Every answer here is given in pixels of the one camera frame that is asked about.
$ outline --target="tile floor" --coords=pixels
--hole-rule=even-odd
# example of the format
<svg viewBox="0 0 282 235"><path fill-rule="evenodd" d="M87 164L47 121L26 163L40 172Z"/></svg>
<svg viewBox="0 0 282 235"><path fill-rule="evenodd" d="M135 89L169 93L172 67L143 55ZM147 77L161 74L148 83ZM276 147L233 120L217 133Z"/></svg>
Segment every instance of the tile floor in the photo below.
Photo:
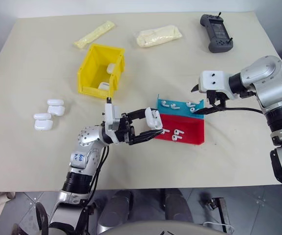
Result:
<svg viewBox="0 0 282 235"><path fill-rule="evenodd" d="M282 235L282 186L257 186L237 188L182 188L183 196L191 209L194 223L219 222L217 210L205 211L199 204L201 193L212 197L224 197L234 235ZM116 190L97 191L94 198L110 198ZM159 191L156 189L132 190L133 209L129 221L161 220L165 218L159 207ZM38 231L35 202L40 201L48 214L56 201L57 192L18 192L9 201L0 216L0 235L9 235L14 223L30 235ZM97 214L90 217L89 230L96 234Z"/></svg>

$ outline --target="cable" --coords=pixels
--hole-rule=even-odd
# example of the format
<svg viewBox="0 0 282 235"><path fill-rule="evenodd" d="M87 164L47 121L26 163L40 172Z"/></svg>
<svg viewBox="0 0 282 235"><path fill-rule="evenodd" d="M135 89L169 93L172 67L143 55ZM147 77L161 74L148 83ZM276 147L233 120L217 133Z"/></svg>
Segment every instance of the cable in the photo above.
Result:
<svg viewBox="0 0 282 235"><path fill-rule="evenodd" d="M86 210L87 210L87 212L86 212L86 214L87 214L86 221L87 222L86 222L86 225L85 225L85 228L84 228L84 233L85 233L85 235L91 235L88 231L88 224L89 224L89 209L88 209L88 207L86 207Z"/></svg>
<svg viewBox="0 0 282 235"><path fill-rule="evenodd" d="M98 167L96 168L96 172L94 174L94 177L93 177L93 180L92 180L92 183L91 183L91 186L90 186L89 190L90 191L92 190L93 185L94 185L94 188L93 188L93 191L91 193L90 198L88 199L87 203L85 204L85 207L90 203L90 201L92 200L92 198L93 198L93 196L95 194L98 177L100 175L101 168L102 168L104 162L106 161L106 159L108 157L108 154L109 154L109 146L105 147L104 150L103 150L100 163L98 164Z"/></svg>
<svg viewBox="0 0 282 235"><path fill-rule="evenodd" d="M205 226L205 224L214 224L214 225L221 225L221 226L230 227L231 229L233 229L232 234L233 234L234 231L235 231L235 228L234 228L232 225L229 225L229 224L220 224L220 223L214 223L214 222L210 222L210 221L204 222L204 223L203 223L203 226Z"/></svg>
<svg viewBox="0 0 282 235"><path fill-rule="evenodd" d="M225 110L246 110L246 111L253 111L253 112L257 112L260 114L263 114L261 110L258 109L252 109L252 108L225 108L225 107L220 107L217 106L215 104L212 105L215 109L218 109L220 111L225 111Z"/></svg>

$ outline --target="plastic bag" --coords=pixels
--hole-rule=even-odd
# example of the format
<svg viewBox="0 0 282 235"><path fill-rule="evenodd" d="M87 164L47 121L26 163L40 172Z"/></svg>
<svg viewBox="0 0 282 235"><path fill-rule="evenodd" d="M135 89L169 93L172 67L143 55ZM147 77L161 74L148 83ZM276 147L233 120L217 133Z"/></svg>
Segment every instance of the plastic bag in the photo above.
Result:
<svg viewBox="0 0 282 235"><path fill-rule="evenodd" d="M136 38L136 43L140 47L152 47L181 37L182 34L176 26L168 25L141 31Z"/></svg>
<svg viewBox="0 0 282 235"><path fill-rule="evenodd" d="M113 22L106 21L104 24L97 27L94 31L90 32L88 35L84 36L79 41L74 42L74 45L76 45L78 48L82 49L82 48L85 47L86 44L93 42L99 36L108 32L109 30L111 30L114 26L115 26L115 24Z"/></svg>

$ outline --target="handheld controller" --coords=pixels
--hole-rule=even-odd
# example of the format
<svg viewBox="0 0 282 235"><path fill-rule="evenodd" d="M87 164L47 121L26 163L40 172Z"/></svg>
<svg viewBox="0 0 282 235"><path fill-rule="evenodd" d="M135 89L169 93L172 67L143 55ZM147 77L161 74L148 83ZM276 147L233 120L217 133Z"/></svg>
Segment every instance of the handheld controller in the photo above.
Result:
<svg viewBox="0 0 282 235"><path fill-rule="evenodd" d="M230 38L220 15L221 12L217 16L204 14L200 18L200 24L207 29L210 39L208 49L212 53L227 52L233 47L233 38Z"/></svg>

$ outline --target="white wall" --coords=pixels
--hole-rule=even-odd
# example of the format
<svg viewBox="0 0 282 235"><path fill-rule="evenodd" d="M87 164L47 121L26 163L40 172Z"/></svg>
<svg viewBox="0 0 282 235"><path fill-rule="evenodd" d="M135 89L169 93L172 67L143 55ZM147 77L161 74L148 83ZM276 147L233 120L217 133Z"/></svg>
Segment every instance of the white wall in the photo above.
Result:
<svg viewBox="0 0 282 235"><path fill-rule="evenodd" d="M0 0L0 50L16 18L181 11L255 11L282 56L282 0Z"/></svg>

